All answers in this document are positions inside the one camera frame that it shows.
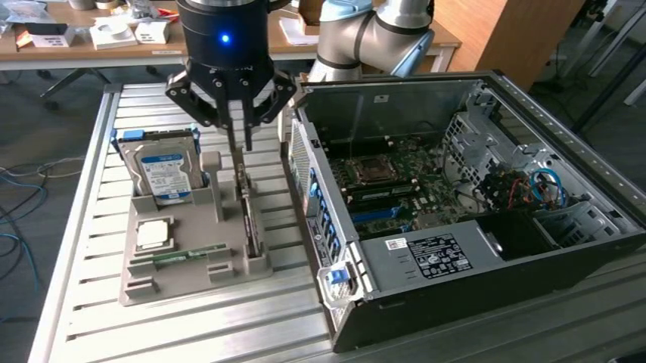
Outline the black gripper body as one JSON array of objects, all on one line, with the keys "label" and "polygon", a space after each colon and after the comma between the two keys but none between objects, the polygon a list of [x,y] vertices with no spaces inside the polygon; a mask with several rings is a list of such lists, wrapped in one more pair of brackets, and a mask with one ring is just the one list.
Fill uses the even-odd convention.
[{"label": "black gripper body", "polygon": [[269,1],[178,1],[191,82],[230,100],[259,95],[275,75]]}]

